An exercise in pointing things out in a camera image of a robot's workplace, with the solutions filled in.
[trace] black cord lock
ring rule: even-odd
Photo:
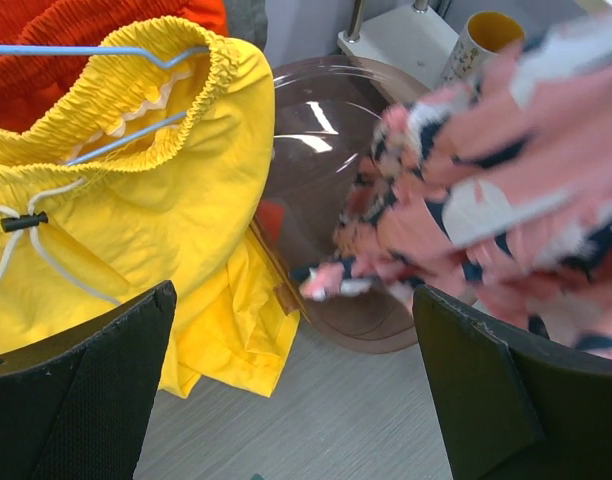
[[[4,232],[14,232],[26,228],[38,227],[40,223],[48,223],[46,212],[39,212],[33,215],[21,215],[19,218],[8,217],[0,220]]]

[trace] white drawstring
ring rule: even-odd
[[[35,215],[35,206],[37,205],[37,203],[47,197],[52,197],[55,195],[60,195],[62,193],[66,193],[69,192],[81,185],[83,185],[85,183],[84,179],[79,179],[74,183],[71,183],[70,185],[66,185],[64,187],[59,187],[59,188],[53,188],[51,190],[46,190],[43,192],[39,192],[38,194],[34,195],[33,197],[31,197],[31,199],[28,201],[28,215]],[[7,207],[5,205],[0,205],[0,213],[3,215],[6,215],[7,217],[10,218],[21,218],[21,214],[10,207]],[[24,235],[24,230],[17,230],[15,232],[13,232],[13,234],[11,235],[10,239],[8,240],[8,243],[6,243],[6,246],[4,247],[4,252],[2,253],[2,258],[0,260],[0,281],[2,279],[2,277],[4,276],[4,273],[6,273],[6,269],[8,268],[8,264],[10,263],[10,260],[13,256],[13,251],[15,250],[15,247],[17,246],[17,243],[19,242],[19,240],[22,238],[22,236]],[[29,230],[29,236],[30,236],[30,243],[33,246],[33,248],[37,251],[37,253],[39,253],[39,255],[50,265],[52,266],[55,270],[57,270],[57,272],[62,275],[66,280],[68,280],[69,282],[71,282],[73,285],[78,286],[79,288],[81,288],[82,290],[88,292],[90,295],[93,295],[97,298],[100,298],[102,300],[105,300],[109,303],[112,303],[113,305],[121,305],[121,302],[117,301],[115,298],[106,295],[98,290],[96,290],[95,288],[91,287],[90,285],[86,285],[85,283],[81,282],[80,280],[78,280],[77,278],[75,278],[73,275],[71,275],[67,270],[65,270],[58,262],[57,260],[55,260],[49,253],[48,251],[46,251],[46,249],[44,248],[44,246],[42,245],[40,239],[39,239],[39,227],[37,226],[31,226],[28,227]]]

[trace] white shelf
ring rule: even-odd
[[[457,41],[455,31],[435,11],[417,13],[411,5],[365,21],[357,42],[347,42],[344,33],[337,44],[346,55],[397,67],[428,88],[436,86]]]

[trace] cup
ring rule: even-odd
[[[437,86],[467,77],[506,45],[523,38],[519,23],[503,13],[476,13],[459,34]]]

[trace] blue hanger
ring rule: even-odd
[[[197,53],[207,53],[208,47],[193,47],[189,48],[180,55],[172,58],[171,60],[164,61],[145,48],[139,47],[44,47],[39,45],[0,45],[0,55],[13,55],[13,56],[91,56],[91,55],[134,55],[144,57],[150,60],[153,64],[157,65],[163,70],[173,68],[175,65],[183,62],[187,58]],[[119,140],[104,145],[103,147],[93,150],[81,157],[77,157],[74,160],[70,160],[66,165],[79,165],[80,163],[87,162],[95,157],[108,153],[117,147],[126,145],[135,139],[141,138],[149,133],[153,133],[162,127],[166,127],[177,121],[183,119],[186,116],[186,112],[177,113],[172,115],[161,122],[157,122],[149,127],[146,127],[138,132],[131,135],[120,138]]]

